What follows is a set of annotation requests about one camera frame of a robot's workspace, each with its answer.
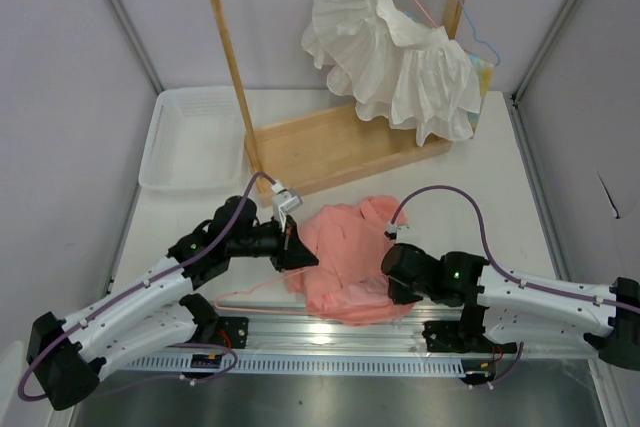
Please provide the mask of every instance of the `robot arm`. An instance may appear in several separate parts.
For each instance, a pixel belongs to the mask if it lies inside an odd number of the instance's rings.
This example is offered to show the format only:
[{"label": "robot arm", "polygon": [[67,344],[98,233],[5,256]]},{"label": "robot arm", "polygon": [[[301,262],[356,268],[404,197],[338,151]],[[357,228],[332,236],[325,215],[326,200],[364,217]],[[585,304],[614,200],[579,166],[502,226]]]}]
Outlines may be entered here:
[{"label": "robot arm", "polygon": [[425,322],[429,351],[491,353],[500,345],[515,353],[516,343],[525,342],[595,350],[607,363],[640,370],[640,315],[614,305],[640,306],[638,282],[619,278],[612,286],[586,285],[509,271],[519,280],[514,283],[483,257],[451,252],[438,260],[404,243],[402,227],[395,236],[398,243],[382,263],[394,303],[428,298],[463,307],[459,321]]},{"label": "robot arm", "polygon": [[[194,292],[226,272],[232,257],[269,257],[279,272],[317,265],[318,259],[300,241],[296,223],[288,215],[301,204],[300,198],[282,190],[273,199],[274,218],[262,224],[257,222],[255,203],[247,199],[222,241],[190,265],[180,267],[228,228],[240,197],[228,199],[213,219],[182,237],[166,257],[121,291],[64,319],[51,312],[38,318],[29,341],[29,364],[73,328],[34,369],[54,409],[77,404],[110,374],[139,357],[178,343],[217,343],[218,315]],[[144,288],[123,296],[136,285]],[[119,296],[122,299],[105,313],[87,322],[93,312]]]}]

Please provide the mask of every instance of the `wooden frame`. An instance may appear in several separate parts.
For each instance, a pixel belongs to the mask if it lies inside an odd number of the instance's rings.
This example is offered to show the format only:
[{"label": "wooden frame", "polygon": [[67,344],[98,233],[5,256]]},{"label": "wooden frame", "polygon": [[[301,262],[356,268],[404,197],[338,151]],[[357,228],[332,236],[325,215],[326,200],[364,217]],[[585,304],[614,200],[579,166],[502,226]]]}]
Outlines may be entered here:
[{"label": "wooden frame", "polygon": [[[449,150],[451,142],[430,135],[415,144],[413,130],[392,130],[386,119],[360,121],[354,103],[254,129],[222,0],[210,0],[246,128],[245,148],[253,172],[264,170],[301,194],[351,182]],[[447,0],[443,24],[455,36],[462,10]],[[270,186],[258,181],[263,203]]]}]

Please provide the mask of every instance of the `wooden base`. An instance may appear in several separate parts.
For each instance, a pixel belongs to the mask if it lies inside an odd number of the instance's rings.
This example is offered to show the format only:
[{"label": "wooden base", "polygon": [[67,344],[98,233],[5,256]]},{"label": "wooden base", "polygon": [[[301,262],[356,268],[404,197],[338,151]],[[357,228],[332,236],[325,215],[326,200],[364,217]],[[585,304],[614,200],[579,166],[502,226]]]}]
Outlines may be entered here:
[{"label": "wooden base", "polygon": [[[392,130],[385,118],[358,119],[355,103],[323,110],[256,129],[258,155],[265,172],[295,189],[311,194],[395,169],[451,148],[451,142],[430,135],[416,145],[415,130]],[[270,186],[258,183],[267,205]]]}]

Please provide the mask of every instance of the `white basket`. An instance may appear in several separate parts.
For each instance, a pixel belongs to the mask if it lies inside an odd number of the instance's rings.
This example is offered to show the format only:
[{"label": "white basket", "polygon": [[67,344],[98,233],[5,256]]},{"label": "white basket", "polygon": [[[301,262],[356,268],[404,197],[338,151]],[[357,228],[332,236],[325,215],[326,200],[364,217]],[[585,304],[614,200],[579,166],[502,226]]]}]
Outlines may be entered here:
[{"label": "white basket", "polygon": [[162,192],[235,187],[243,140],[240,107],[231,87],[162,92],[144,146],[140,186]]}]

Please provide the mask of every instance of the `gray floor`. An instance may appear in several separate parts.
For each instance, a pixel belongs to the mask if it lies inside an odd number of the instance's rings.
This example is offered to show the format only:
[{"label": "gray floor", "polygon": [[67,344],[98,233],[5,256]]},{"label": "gray floor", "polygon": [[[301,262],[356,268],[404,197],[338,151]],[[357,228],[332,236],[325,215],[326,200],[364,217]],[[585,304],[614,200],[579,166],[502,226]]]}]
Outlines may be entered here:
[{"label": "gray floor", "polygon": [[[160,380],[76,411],[76,427],[604,426],[586,362],[522,362],[495,390],[457,379],[229,375],[191,388]],[[143,379],[115,374],[100,392]]]}]

